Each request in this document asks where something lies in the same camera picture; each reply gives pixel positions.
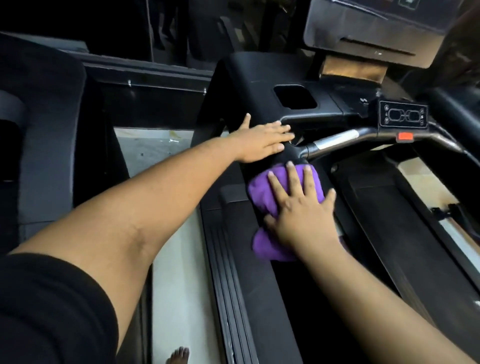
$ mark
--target person's right arm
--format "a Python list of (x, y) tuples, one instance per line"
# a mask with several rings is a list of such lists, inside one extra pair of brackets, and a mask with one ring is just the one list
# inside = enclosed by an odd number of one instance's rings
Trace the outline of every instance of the person's right arm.
[(312, 172), (302, 188), (292, 164), (287, 165), (290, 193), (276, 177), (269, 180), (280, 216), (265, 218), (280, 241), (304, 262), (332, 306), (375, 363), (475, 363), (383, 285), (341, 246), (333, 210), (335, 192), (319, 204)]

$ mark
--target red button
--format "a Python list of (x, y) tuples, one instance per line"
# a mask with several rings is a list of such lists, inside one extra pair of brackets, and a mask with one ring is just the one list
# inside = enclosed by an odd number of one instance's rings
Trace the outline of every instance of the red button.
[(412, 141), (412, 140), (413, 140), (413, 133), (406, 133), (406, 132), (398, 133), (397, 139), (398, 139), (398, 140), (409, 140), (409, 141)]

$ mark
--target purple cloth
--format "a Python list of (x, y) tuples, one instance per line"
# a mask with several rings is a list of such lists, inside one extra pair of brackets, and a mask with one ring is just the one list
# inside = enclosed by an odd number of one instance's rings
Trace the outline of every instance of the purple cloth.
[[(297, 173), (300, 177), (300, 182), (303, 185), (303, 168), (304, 164), (297, 165)], [(315, 189), (317, 190), (318, 202), (325, 200), (322, 186), (318, 173), (313, 166), (313, 180), (315, 181)], [(253, 204), (263, 213), (270, 214), (273, 217), (278, 217), (278, 206), (275, 197), (270, 187), (267, 174), (272, 171), (285, 191), (289, 193), (288, 189), (288, 174), (285, 166), (275, 166), (265, 172), (256, 176), (248, 185), (248, 193), (252, 199)], [(260, 259), (278, 260), (280, 262), (291, 262), (296, 260), (295, 255), (287, 248), (283, 247), (277, 239), (272, 236), (266, 229), (260, 228), (253, 237), (253, 251)]]

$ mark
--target person's left arm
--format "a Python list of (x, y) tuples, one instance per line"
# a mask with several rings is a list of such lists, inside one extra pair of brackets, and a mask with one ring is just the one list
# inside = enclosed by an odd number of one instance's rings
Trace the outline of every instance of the person's left arm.
[(279, 121), (211, 139), (154, 165), (85, 202), (21, 244), (13, 253), (67, 261), (103, 288), (115, 309), (119, 345), (140, 297), (149, 266), (213, 182), (234, 161), (253, 162), (293, 139)]

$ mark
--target black sleeve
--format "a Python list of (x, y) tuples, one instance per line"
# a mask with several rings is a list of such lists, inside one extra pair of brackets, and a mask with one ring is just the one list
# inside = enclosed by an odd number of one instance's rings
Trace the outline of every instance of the black sleeve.
[(0, 362), (115, 363), (113, 306), (89, 275), (46, 255), (0, 259)]

